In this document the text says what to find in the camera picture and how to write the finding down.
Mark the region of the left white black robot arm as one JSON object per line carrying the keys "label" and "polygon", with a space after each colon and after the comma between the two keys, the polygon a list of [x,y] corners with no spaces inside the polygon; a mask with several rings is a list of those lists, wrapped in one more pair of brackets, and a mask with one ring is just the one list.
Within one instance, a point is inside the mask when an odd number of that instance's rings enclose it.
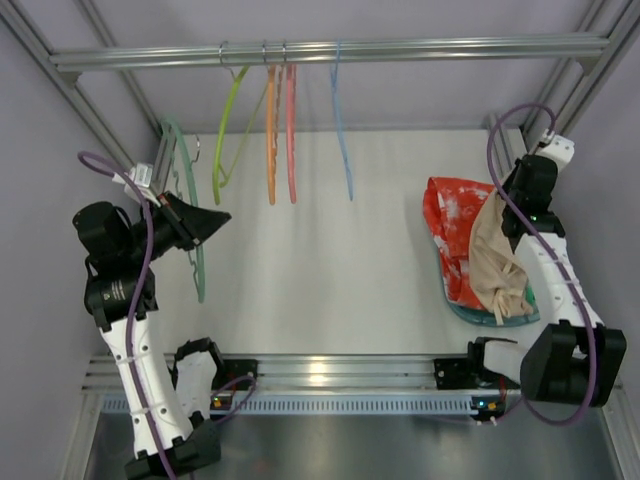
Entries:
{"label": "left white black robot arm", "polygon": [[176,479],[221,458],[210,417],[213,381],[224,367],[208,337],[182,345],[169,365],[154,320],[153,260],[176,248],[190,251],[227,224],[228,212],[189,205],[170,192],[141,207],[139,222],[107,201],[73,218],[87,250],[84,304],[115,360],[133,427],[129,479]]}

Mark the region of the beige trousers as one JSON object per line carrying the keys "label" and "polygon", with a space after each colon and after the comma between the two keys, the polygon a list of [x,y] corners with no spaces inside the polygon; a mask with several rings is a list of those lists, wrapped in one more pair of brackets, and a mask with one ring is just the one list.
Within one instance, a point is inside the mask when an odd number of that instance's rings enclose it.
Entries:
{"label": "beige trousers", "polygon": [[494,189],[473,222],[469,240],[469,284],[498,327],[534,312],[526,298],[528,277],[502,232],[505,207]]}

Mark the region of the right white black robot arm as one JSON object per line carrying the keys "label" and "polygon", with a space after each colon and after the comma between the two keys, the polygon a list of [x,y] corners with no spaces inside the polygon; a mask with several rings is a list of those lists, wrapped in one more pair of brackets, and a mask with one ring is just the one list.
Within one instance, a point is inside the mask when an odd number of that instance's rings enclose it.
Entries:
{"label": "right white black robot arm", "polygon": [[569,260],[564,228],[551,211],[561,164],[526,155],[487,197],[469,240],[469,283],[503,326],[538,314],[545,327],[528,346],[489,340],[483,365],[517,383],[528,401],[604,406],[627,341],[604,326]]}

